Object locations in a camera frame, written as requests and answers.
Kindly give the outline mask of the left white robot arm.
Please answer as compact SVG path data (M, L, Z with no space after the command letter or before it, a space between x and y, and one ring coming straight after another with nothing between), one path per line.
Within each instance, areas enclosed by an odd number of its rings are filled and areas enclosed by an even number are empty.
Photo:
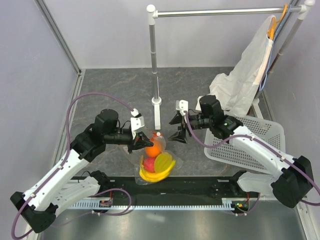
M119 114L113 109L103 109L83 132L67 147L55 166L33 187L25 192L14 192L10 201L18 216L35 233L45 231L65 209L83 198L106 196L110 191L107 176L97 171L83 182L63 189L65 184L80 170L106 150L107 145L126 145L127 151L153 146L145 135L144 117L136 109L132 111L129 128L118 126Z

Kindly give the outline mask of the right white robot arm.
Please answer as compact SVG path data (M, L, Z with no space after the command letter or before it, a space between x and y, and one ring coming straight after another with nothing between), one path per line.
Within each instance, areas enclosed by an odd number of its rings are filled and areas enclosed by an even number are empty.
M228 143L250 155L269 172L237 174L235 181L229 184L233 196L240 197L245 192L272 195L286 207L294 208L304 202L311 189L320 190L314 182L311 162L306 157L293 157L256 136L240 120L225 114L215 95L201 97L199 106L200 112L190 114L188 101L176 101L176 114L170 125L179 126L169 140L185 144L187 136L191 136L202 145L194 131L209 129L221 141L215 145L206 144L205 148L214 149Z

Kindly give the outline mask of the yellow banana bunch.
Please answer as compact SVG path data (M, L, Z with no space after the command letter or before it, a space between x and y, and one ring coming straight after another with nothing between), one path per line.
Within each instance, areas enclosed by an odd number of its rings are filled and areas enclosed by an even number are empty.
M167 178L169 176L169 174L171 173L172 169L174 168L174 166L176 165L176 161L174 160L173 156L172 156L172 164L171 166L163 171L163 172L148 172L144 169L143 167L143 160L145 159L144 156L141 156L139 159L139 175L140 177L149 183L156 183L159 181L162 181L163 179Z

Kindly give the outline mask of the orange clothes hanger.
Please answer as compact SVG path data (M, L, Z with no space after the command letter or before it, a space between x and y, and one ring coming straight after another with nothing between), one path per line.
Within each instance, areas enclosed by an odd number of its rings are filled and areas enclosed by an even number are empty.
M267 30L267 37L270 40L274 40L276 27L283 20L284 16L287 14L288 7L289 7L288 4L285 4L283 6L281 17L278 20L276 19L276 17L272 17L270 27Z

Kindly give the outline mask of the white plastic basket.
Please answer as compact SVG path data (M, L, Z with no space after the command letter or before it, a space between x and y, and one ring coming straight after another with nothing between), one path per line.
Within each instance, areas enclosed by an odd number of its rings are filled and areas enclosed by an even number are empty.
M273 121L252 116L238 118L246 129L237 130L237 135L230 143L224 143L215 148L204 148L204 154L211 160L227 163L270 175L277 175L281 168L289 165L277 157L256 140L267 143L281 156L285 155L286 142L283 127Z

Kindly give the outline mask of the metal clothes rack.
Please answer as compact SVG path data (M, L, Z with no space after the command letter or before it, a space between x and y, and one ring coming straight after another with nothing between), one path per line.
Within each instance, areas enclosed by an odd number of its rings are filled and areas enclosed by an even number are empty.
M250 15L250 14L277 14L283 13L284 17L275 27L276 41L283 31L286 24L289 22L292 13L298 13L297 19L290 29L285 41L277 52L276 56L272 59L272 64L266 69L266 75L270 76L273 73L273 68L276 62L281 58L286 48L292 41L294 35L301 26L303 20L307 17L308 13L315 5L314 0L305 0L300 3L299 0L292 0L289 2L288 7L267 7L267 8L236 8L236 9L206 9L206 10L177 10L177 11L158 11L153 4L146 7L148 26L149 26L149 39L150 39L150 56L151 56L151 72L152 72L152 92L153 97L151 103L154 107L154 128L161 130L161 104L160 97L160 80L157 65L157 50L156 50L156 19L158 18L173 18L173 17L199 17L199 16L219 16L219 15Z

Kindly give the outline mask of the red apple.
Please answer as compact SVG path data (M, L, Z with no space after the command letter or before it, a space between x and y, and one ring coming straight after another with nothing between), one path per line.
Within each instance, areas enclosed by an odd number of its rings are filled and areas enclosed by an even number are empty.
M150 173L154 173L155 172L155 160L156 160L155 157L146 157L142 162L143 168Z

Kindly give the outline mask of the clear orange-zipper zip bag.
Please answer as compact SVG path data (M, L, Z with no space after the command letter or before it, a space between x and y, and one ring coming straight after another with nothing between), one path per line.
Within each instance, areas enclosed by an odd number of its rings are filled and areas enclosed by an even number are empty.
M149 130L146 135L153 146L134 150L132 153L128 153L126 146L121 148L133 165L135 182L140 186L158 183L183 165L183 160L166 149L167 142L161 132Z

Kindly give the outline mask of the yellow lemon fruit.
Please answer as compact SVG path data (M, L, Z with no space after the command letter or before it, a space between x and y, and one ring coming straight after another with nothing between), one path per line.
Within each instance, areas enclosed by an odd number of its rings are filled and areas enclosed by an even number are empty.
M173 163L173 157L168 152L159 154L154 163L154 172L161 173L167 170Z

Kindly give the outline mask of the white cloth garment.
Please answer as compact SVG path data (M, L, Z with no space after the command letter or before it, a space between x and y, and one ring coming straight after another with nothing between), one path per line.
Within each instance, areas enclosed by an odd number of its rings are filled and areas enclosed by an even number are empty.
M274 18L270 15L262 23L233 70L218 74L209 85L208 94L219 100L228 115L244 117L253 103L274 43L267 34Z

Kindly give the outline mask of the orange fruit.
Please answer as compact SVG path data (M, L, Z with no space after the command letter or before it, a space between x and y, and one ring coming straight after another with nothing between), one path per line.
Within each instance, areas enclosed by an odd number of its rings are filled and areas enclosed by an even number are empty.
M150 158L156 158L159 154L162 153L161 149L156 145L145 147L144 151Z

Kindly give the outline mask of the blue clothes hanger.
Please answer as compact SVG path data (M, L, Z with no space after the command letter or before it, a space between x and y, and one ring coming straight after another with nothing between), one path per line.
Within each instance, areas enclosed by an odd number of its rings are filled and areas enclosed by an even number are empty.
M285 20L287 20L287 18L289 17L289 13L291 11L291 8L292 8L292 5L289 4L287 12L286 12L286 15L284 16L282 21L275 28L275 35L274 35L274 39L272 40L273 41L273 45L271 47L271 51L270 51L270 55L269 55L269 58L268 58L268 61L267 61L267 65L266 65L266 69L265 69L265 72L264 72L263 79L261 80L261 82L259 84L259 88L258 88L259 92L261 92L264 89L265 85L266 85L267 78L268 78L268 71L270 70L270 67L271 67L271 59L272 59L272 54L273 54L273 47L275 45L276 38L278 37L278 35L280 34L280 31L283 28Z

